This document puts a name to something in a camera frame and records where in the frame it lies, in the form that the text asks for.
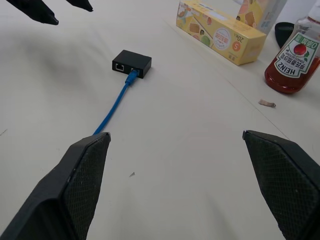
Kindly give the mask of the black network adapter box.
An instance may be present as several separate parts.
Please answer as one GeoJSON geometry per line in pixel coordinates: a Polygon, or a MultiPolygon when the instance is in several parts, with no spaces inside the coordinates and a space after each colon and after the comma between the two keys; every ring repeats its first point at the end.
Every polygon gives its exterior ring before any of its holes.
{"type": "Polygon", "coordinates": [[[112,61],[112,70],[129,74],[133,70],[138,72],[137,77],[143,79],[152,65],[150,56],[122,50],[112,61]]]}

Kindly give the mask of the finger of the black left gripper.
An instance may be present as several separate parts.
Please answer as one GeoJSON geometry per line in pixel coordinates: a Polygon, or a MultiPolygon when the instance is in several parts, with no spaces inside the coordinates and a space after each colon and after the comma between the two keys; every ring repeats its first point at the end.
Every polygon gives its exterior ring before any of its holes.
{"type": "Polygon", "coordinates": [[[89,0],[66,0],[66,1],[74,7],[84,9],[88,12],[93,11],[93,7],[91,6],[89,0]]]}
{"type": "Polygon", "coordinates": [[[48,25],[59,24],[54,12],[42,0],[6,1],[36,22],[48,25]]]}

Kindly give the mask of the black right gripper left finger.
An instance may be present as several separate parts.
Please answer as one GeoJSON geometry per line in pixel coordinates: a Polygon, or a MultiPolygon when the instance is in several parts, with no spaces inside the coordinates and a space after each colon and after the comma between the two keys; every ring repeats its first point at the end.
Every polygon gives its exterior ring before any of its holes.
{"type": "Polygon", "coordinates": [[[87,240],[111,136],[101,132],[72,144],[35,186],[0,240],[87,240]]]}

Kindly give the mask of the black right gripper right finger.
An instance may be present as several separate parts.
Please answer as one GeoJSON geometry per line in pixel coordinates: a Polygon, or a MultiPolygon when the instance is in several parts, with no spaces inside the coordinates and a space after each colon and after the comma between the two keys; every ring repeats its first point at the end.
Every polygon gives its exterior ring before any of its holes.
{"type": "Polygon", "coordinates": [[[242,134],[260,192],[286,240],[320,240],[320,165],[293,141],[242,134]]]}

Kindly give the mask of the black round object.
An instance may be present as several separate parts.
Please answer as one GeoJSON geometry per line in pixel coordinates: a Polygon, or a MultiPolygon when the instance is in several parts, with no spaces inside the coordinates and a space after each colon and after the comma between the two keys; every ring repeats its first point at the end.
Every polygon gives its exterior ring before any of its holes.
{"type": "Polygon", "coordinates": [[[274,26],[275,39],[280,49],[285,45],[293,33],[294,26],[295,25],[290,22],[278,22],[274,26]]]}

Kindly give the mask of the yellow food bag box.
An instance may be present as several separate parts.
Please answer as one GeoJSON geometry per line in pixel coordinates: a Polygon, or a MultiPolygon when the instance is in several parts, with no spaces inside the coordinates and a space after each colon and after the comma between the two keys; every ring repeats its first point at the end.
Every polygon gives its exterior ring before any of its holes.
{"type": "Polygon", "coordinates": [[[198,0],[179,2],[176,26],[237,66],[256,61],[267,38],[198,0]]]}

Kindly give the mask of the Heinz ketchup bottle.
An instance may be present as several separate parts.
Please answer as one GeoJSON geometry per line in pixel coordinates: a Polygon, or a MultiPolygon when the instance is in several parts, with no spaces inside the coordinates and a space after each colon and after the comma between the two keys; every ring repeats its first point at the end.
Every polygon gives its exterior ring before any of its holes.
{"type": "Polygon", "coordinates": [[[264,72],[265,83],[283,94],[305,87],[320,66],[320,0],[299,19],[293,32],[264,72]]]}

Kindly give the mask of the small brown tape scrap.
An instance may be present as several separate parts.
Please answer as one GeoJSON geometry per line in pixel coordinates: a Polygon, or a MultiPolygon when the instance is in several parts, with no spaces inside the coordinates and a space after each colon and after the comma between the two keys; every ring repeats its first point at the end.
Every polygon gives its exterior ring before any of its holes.
{"type": "Polygon", "coordinates": [[[260,105],[265,106],[265,107],[269,107],[269,108],[275,108],[276,104],[274,102],[268,102],[266,100],[260,99],[258,102],[260,105]]]}

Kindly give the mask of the pale printed carton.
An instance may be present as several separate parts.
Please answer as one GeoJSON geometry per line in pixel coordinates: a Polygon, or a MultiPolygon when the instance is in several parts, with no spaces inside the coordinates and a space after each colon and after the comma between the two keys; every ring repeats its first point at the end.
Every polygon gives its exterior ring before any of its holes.
{"type": "Polygon", "coordinates": [[[268,35],[287,0],[243,0],[236,19],[268,35]]]}

